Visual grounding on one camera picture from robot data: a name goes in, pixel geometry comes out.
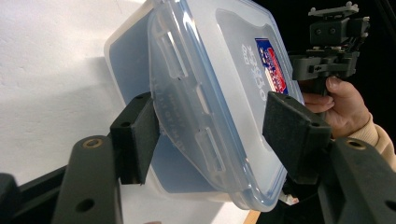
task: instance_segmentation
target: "screw hole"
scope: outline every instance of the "screw hole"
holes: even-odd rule
[[[93,206],[95,205],[95,202],[92,199],[86,199],[82,201],[81,203],[77,204],[76,206],[76,211],[80,213],[85,213],[90,211]]]
[[[356,141],[347,140],[346,143],[347,143],[350,147],[353,147],[353,148],[358,149],[358,150],[364,150],[364,149],[366,149],[366,146],[364,146],[364,145],[362,145],[362,144],[360,144],[359,142],[356,142]]]
[[[131,123],[130,123],[130,122],[123,122],[123,123],[121,124],[121,127],[122,127],[122,128],[127,128],[127,127],[129,127],[129,126],[131,126]]]
[[[82,146],[84,148],[96,148],[103,144],[103,140],[100,138],[92,138],[85,141]]]
[[[336,32],[335,28],[330,28],[329,34],[334,35]]]
[[[386,201],[385,204],[388,208],[396,212],[396,202]]]

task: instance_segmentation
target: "container label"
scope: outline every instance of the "container label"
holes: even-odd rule
[[[288,94],[285,78],[279,65],[276,53],[267,38],[256,38],[257,49],[265,69],[265,75],[273,91]]]

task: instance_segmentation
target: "clear plastic box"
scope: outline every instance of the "clear plastic box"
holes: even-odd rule
[[[153,2],[146,1],[105,43],[106,63],[125,104],[150,91],[148,28],[152,13]],[[231,200],[228,194],[209,185],[164,134],[154,150],[147,181],[165,198]]]
[[[248,0],[152,1],[147,12],[164,132],[215,190],[242,209],[271,210],[286,170],[262,136],[266,93],[303,101],[271,13]]]

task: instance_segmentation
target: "finger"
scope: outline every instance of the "finger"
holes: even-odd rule
[[[334,102],[330,102],[326,105],[316,105],[316,104],[305,104],[312,113],[322,113],[330,110],[334,106]]]
[[[326,80],[326,87],[332,95],[336,94],[343,98],[359,94],[351,83],[345,82],[338,77],[328,77]]]
[[[333,101],[333,98],[329,95],[321,96],[314,93],[303,92],[303,98],[306,104],[313,105],[327,105]]]
[[[325,120],[332,127],[333,138],[348,136],[351,134],[351,131],[347,126],[347,119],[344,116],[338,114],[337,111],[327,111]]]

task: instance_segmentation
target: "black metal bracket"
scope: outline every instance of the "black metal bracket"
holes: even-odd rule
[[[325,95],[326,77],[347,78],[356,73],[359,49],[370,28],[369,17],[348,17],[358,11],[358,6],[351,2],[344,7],[311,9],[308,15],[321,17],[322,20],[310,26],[310,42],[314,47],[304,54],[290,53],[292,79],[314,79],[312,92]]]
[[[144,184],[160,129],[150,93],[136,96],[108,136],[78,141],[67,166],[20,187],[0,174],[0,223],[122,223],[121,184]]]
[[[394,223],[396,174],[372,146],[352,138],[333,141],[330,133],[292,97],[268,93],[262,134],[295,183],[318,187],[326,224]]]

